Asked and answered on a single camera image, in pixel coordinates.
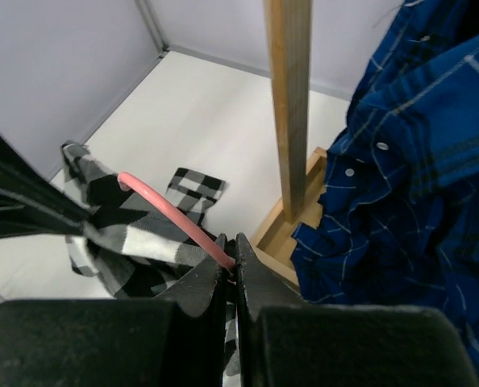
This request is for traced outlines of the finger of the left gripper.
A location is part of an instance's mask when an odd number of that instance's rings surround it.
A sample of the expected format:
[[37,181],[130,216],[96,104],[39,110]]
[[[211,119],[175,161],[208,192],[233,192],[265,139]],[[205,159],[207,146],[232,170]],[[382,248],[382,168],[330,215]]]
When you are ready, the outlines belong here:
[[92,214],[44,180],[0,136],[0,239],[97,233]]

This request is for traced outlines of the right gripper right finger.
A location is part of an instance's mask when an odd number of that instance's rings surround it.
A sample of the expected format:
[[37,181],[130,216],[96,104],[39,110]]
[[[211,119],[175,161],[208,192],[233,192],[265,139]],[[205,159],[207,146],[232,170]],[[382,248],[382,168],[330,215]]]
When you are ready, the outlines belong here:
[[477,386],[454,326],[416,306],[316,306],[235,240],[244,386]]

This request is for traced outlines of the pink wire hanger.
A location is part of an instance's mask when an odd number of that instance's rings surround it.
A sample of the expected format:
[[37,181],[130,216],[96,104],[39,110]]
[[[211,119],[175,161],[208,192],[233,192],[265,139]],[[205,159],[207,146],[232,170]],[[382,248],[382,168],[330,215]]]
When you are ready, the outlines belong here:
[[222,268],[230,273],[235,268],[235,261],[227,255],[198,225],[193,223],[178,208],[168,202],[149,185],[130,173],[117,176],[122,190],[133,190],[144,200],[156,207],[172,223],[184,231],[200,248],[213,258]]

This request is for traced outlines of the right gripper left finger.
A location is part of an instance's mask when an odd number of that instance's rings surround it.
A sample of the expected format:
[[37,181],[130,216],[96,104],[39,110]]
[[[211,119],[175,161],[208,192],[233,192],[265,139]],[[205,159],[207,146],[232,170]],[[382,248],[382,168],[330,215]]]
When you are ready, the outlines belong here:
[[0,386],[219,386],[227,272],[206,258],[155,298],[0,305]]

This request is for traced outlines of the black white checkered shirt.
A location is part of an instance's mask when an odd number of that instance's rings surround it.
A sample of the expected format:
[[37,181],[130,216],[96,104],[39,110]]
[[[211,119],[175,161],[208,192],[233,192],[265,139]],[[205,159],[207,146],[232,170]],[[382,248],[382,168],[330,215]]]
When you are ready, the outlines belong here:
[[[120,188],[118,174],[75,142],[64,143],[64,192],[90,210],[95,226],[88,236],[65,238],[72,270],[97,277],[114,298],[153,298],[182,278],[208,255],[156,207],[133,191]],[[198,171],[178,168],[164,198],[204,229],[206,211],[223,195],[227,183]],[[227,284],[223,386],[241,386],[236,302]]]

